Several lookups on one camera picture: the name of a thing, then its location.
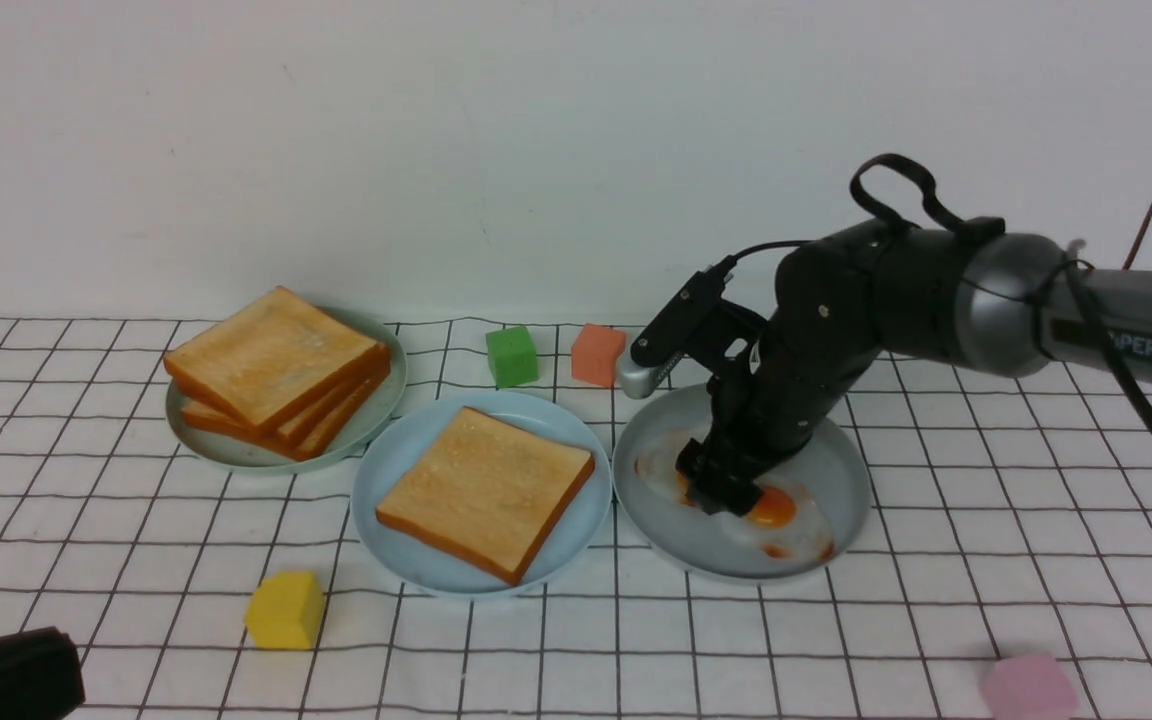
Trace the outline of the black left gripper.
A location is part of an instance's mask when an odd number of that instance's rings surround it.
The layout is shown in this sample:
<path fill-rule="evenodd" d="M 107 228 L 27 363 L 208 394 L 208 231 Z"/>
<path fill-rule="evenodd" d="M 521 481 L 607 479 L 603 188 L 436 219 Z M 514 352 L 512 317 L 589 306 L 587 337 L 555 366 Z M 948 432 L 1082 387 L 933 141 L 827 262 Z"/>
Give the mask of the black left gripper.
<path fill-rule="evenodd" d="M 0 635 L 0 719 L 65 719 L 83 702 L 81 657 L 67 632 Z"/>

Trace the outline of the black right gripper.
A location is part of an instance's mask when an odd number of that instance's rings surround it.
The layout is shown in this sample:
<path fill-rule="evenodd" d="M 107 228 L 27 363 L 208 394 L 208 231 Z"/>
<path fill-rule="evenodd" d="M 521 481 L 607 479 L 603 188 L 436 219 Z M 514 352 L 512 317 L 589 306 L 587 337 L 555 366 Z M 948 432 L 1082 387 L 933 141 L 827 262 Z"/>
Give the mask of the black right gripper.
<path fill-rule="evenodd" d="M 753 510 L 756 479 L 801 450 L 878 351 L 864 306 L 778 306 L 758 341 L 708 381 L 708 437 L 687 439 L 676 458 L 685 497 L 710 515 Z"/>

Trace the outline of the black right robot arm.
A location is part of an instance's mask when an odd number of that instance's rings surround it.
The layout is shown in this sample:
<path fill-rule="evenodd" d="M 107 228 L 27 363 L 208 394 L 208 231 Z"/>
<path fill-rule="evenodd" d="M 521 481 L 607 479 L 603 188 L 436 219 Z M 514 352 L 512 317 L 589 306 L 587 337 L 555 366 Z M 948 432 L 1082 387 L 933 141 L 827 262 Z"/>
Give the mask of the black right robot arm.
<path fill-rule="evenodd" d="M 804 450 L 882 353 L 1016 379 L 1106 370 L 1152 435 L 1152 272 L 1087 270 L 998 218 L 954 228 L 869 220 L 785 241 L 771 318 L 723 300 L 749 249 L 694 274 L 649 325 L 667 361 L 708 370 L 710 429 L 677 458 L 703 511 L 755 509 L 755 480 Z"/>

